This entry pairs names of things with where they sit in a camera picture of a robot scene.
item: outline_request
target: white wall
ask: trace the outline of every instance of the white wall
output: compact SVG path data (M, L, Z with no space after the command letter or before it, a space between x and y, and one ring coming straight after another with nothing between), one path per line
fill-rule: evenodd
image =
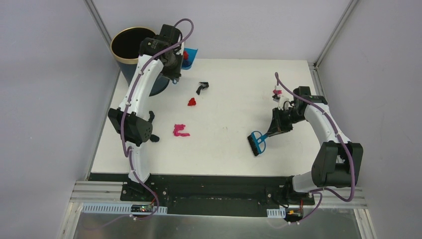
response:
M320 68L332 113L364 147L378 238L420 238L422 1L362 0Z
M117 66L82 0L0 3L0 238L56 238Z
M113 37L132 26L159 32L188 17L199 58L316 61L349 0L95 0ZM180 26L189 31L189 24Z

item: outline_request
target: trash can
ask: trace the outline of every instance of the trash can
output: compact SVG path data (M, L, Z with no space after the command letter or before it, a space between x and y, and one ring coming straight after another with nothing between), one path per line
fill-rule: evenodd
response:
M155 33L145 27L132 27L121 31L111 41L110 48L128 85L132 81L138 64L139 46L147 37L154 37ZM149 96L154 96L166 89L169 79L158 77Z

